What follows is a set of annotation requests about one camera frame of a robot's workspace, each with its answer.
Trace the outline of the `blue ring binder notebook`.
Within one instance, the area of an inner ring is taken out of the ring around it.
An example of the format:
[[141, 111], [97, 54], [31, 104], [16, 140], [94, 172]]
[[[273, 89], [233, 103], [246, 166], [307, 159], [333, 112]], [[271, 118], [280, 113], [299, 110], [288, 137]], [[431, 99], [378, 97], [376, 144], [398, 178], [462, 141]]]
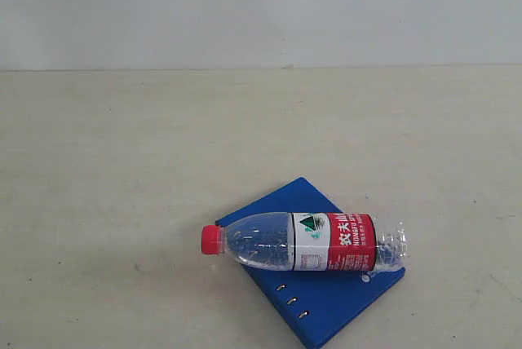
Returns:
[[[298, 178], [215, 224], [268, 212], [343, 213], [305, 178]], [[376, 222], [385, 230], [402, 226], [391, 220]], [[278, 272], [242, 266], [307, 348], [323, 347], [405, 274], [404, 265], [380, 273]]]

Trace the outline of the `clear plastic water bottle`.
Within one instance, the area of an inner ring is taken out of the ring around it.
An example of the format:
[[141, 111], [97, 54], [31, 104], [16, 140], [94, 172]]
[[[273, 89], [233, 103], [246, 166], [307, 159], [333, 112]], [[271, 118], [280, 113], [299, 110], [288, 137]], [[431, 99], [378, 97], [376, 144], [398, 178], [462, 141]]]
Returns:
[[380, 273], [403, 267], [407, 240], [369, 214], [268, 212], [204, 226], [201, 252], [267, 271]]

